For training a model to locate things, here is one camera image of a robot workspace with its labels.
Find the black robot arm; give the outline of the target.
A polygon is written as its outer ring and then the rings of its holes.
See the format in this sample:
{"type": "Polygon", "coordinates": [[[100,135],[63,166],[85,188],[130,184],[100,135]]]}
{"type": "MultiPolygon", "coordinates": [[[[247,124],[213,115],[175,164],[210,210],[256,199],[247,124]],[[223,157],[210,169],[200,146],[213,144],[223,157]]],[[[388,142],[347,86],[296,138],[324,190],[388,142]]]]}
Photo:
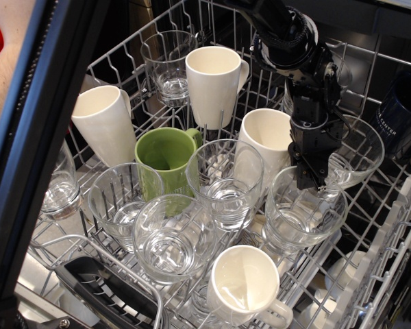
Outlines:
{"type": "Polygon", "coordinates": [[[339,149],[345,119],[339,112],[337,66],[316,25],[281,1],[227,1],[256,33],[253,54],[258,64],[286,77],[292,98],[290,115],[292,165],[300,189],[320,188],[328,176],[329,157],[339,149]]]}

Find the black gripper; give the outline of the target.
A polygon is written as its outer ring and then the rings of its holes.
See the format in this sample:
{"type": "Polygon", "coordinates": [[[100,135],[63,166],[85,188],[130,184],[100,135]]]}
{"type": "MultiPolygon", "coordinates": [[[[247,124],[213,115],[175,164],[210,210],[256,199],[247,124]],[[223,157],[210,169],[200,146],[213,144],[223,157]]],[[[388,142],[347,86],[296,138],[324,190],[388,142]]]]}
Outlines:
{"type": "Polygon", "coordinates": [[[327,191],[329,157],[341,146],[344,125],[339,116],[330,116],[320,125],[295,118],[290,120],[292,142],[288,151],[291,165],[297,166],[299,190],[327,191]]]}

